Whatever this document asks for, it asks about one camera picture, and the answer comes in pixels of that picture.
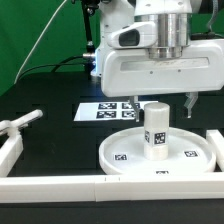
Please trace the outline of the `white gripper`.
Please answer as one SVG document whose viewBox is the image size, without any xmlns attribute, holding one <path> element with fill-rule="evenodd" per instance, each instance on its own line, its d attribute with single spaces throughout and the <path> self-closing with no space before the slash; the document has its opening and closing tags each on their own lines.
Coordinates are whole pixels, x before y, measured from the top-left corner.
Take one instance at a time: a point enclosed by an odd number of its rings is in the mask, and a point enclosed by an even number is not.
<svg viewBox="0 0 224 224">
<path fill-rule="evenodd" d="M 130 96 L 136 121 L 137 96 L 188 92 L 184 107 L 190 118 L 197 92 L 223 86 L 224 39 L 192 41 L 176 59 L 150 59 L 145 49 L 113 50 L 104 60 L 101 76 L 101 89 L 107 97 Z"/>
</svg>

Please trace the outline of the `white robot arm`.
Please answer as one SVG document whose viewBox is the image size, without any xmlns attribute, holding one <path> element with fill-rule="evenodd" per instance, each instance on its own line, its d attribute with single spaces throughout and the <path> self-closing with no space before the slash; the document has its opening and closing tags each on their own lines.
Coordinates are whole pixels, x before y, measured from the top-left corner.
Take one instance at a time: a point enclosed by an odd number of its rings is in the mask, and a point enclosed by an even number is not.
<svg viewBox="0 0 224 224">
<path fill-rule="evenodd" d="M 108 97 L 184 93 L 224 87 L 224 39 L 190 38 L 204 0 L 99 0 L 100 45 L 92 74 Z"/>
</svg>

